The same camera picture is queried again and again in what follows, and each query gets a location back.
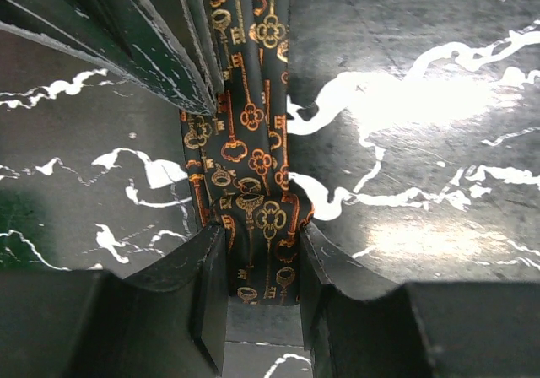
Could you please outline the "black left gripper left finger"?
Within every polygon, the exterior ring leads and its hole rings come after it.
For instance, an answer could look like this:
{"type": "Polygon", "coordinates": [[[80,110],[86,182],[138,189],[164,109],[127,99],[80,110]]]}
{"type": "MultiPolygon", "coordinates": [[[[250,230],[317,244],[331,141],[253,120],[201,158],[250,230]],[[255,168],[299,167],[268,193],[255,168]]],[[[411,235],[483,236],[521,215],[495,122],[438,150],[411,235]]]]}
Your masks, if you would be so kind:
{"type": "Polygon", "coordinates": [[[219,377],[228,308],[217,224],[128,278],[1,275],[4,377],[219,377]]]}

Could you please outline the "black key pattern tie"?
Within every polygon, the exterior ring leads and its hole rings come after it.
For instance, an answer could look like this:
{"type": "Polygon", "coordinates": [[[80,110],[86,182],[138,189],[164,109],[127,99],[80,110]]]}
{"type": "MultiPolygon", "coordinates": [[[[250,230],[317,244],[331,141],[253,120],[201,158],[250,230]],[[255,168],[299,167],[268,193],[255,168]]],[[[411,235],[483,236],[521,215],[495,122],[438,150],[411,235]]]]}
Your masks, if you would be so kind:
{"type": "Polygon", "coordinates": [[[210,0],[224,91],[211,116],[181,115],[199,226],[224,229],[229,294],[300,300],[300,231],[311,201],[289,187],[289,0],[210,0]]]}

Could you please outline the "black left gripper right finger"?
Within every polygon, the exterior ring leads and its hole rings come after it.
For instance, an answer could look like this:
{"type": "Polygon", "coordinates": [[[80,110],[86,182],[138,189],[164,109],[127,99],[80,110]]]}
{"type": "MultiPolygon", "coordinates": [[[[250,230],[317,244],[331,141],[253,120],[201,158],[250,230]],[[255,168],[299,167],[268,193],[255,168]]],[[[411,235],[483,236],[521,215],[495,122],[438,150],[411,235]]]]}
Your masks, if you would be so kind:
{"type": "Polygon", "coordinates": [[[316,377],[539,374],[537,283],[393,283],[315,225],[300,233],[300,314],[316,377]]]}

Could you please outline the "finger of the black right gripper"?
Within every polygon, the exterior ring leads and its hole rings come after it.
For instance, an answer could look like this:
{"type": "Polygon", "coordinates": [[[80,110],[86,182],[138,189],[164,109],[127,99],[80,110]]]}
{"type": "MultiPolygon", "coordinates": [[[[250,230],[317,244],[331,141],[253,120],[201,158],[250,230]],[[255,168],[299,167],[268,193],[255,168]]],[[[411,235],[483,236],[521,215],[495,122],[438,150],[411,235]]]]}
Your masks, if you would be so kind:
{"type": "Polygon", "coordinates": [[[1,0],[1,28],[106,68],[183,111],[213,115],[217,94],[151,8],[149,0],[1,0]]]}
{"type": "Polygon", "coordinates": [[[189,57],[212,95],[224,91],[215,37],[209,22],[209,0],[149,0],[151,14],[171,39],[172,46],[189,57]]]}

